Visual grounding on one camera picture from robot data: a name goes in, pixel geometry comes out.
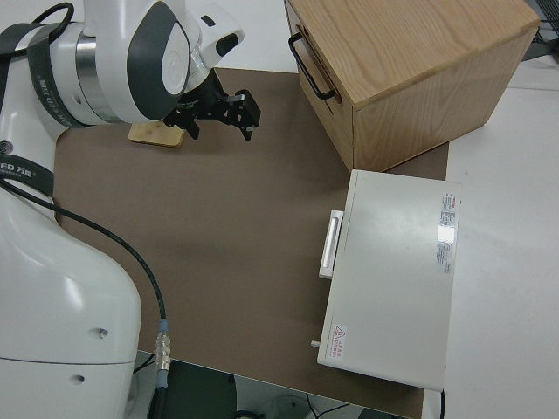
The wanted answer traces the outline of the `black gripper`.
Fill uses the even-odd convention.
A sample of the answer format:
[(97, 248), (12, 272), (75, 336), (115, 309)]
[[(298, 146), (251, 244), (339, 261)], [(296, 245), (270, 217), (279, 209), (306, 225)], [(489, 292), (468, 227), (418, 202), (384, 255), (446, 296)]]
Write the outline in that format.
[(217, 120), (237, 127), (246, 141), (259, 126), (261, 111), (252, 94), (241, 89), (233, 95), (225, 92), (216, 72), (196, 88), (183, 94), (173, 111), (165, 118), (168, 127), (180, 127), (193, 140), (200, 135), (195, 120)]

